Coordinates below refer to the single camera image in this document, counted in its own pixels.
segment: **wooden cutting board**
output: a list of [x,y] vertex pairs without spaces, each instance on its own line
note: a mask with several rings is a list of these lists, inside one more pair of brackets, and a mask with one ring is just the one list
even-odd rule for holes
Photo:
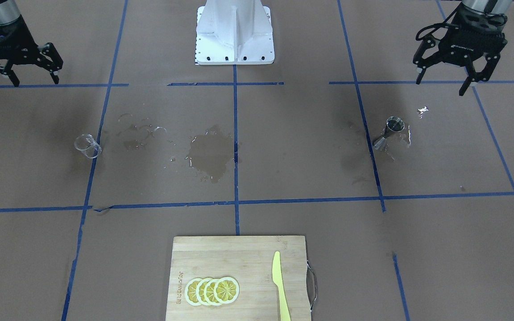
[[[311,321],[304,236],[178,236],[174,238],[166,321],[280,321],[271,268],[281,254],[283,284],[291,321]],[[231,276],[239,296],[228,305],[187,303],[193,278]]]

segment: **knife blade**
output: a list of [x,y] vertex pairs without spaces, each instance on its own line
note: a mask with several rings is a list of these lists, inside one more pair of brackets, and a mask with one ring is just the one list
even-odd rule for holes
[[285,288],[283,286],[283,274],[281,273],[281,253],[275,252],[273,256],[273,283],[279,290],[279,309],[281,321],[291,321],[289,308],[287,305],[287,297],[285,297]]

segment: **silver robot arm segment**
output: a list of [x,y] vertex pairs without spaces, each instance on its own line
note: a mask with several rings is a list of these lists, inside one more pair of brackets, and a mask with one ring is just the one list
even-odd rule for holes
[[[416,83],[420,84],[426,69],[440,62],[465,67],[468,76],[459,90],[459,96],[463,96],[470,85],[489,81],[501,58],[501,51],[507,44],[502,30],[507,21],[505,12],[512,1],[462,0],[443,22],[420,30],[416,40],[422,43],[413,61],[419,73]],[[447,31],[443,38],[437,39],[434,33],[442,28]],[[427,30],[431,31],[421,37]],[[423,58],[424,53],[434,47],[437,47],[437,51]],[[477,72],[473,62],[481,57],[485,57],[487,64],[482,71]]]
[[15,0],[0,0],[0,74],[19,86],[20,81],[12,70],[13,65],[37,65],[49,71],[55,84],[59,83],[58,73],[63,68],[63,59],[55,46],[47,42],[38,46],[31,36]]

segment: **sliced lemon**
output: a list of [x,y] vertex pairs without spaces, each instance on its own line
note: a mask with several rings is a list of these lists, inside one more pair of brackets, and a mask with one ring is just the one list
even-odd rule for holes
[[236,279],[226,276],[217,281],[214,288],[214,296],[217,301],[224,305],[231,303],[237,299],[239,295],[239,283]]
[[213,280],[214,278],[205,278],[205,279],[201,279],[199,282],[198,282],[198,285],[195,287],[195,297],[196,299],[198,299],[198,302],[201,303],[202,305],[210,305],[209,303],[207,303],[205,300],[204,300],[204,297],[203,297],[203,291],[205,290],[206,288],[206,284],[208,282],[210,282],[211,280]]
[[203,289],[203,299],[210,305],[222,305],[222,303],[220,303],[220,301],[216,299],[216,295],[214,294],[214,289],[216,288],[216,284],[218,281],[219,279],[212,279],[210,282],[206,284],[206,287],[204,287]]
[[202,305],[202,303],[198,301],[198,297],[195,296],[195,289],[201,280],[202,278],[191,279],[191,281],[186,284],[186,301],[191,305]]

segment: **transparent plastic cup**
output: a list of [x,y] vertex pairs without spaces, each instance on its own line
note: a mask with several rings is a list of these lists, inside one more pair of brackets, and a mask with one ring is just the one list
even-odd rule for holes
[[102,148],[90,134],[82,134],[75,139],[75,148],[86,158],[97,158],[102,153]]

